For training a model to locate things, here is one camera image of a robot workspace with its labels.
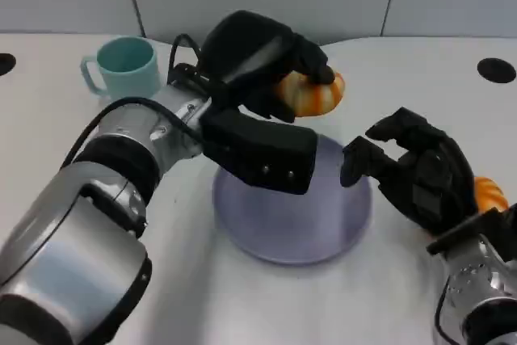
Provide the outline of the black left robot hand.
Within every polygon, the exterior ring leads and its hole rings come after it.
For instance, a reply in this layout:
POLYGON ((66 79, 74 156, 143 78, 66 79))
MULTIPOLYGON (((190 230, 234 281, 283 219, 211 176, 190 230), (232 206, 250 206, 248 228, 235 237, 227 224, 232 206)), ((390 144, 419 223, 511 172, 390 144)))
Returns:
POLYGON ((197 69, 210 81, 216 105, 244 106, 262 118, 287 123, 299 116, 277 91, 289 74, 301 74, 315 86, 335 80, 317 44, 251 11, 236 11, 217 24, 202 45, 197 69))

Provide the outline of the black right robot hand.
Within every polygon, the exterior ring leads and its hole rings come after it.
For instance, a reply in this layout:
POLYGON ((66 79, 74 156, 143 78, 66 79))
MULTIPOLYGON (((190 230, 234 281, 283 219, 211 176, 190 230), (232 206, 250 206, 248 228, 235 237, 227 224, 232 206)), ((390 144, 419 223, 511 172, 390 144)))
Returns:
POLYGON ((342 186, 363 177, 375 179, 397 211, 434 236, 478 211, 473 171, 458 144, 405 107, 343 148, 342 186))

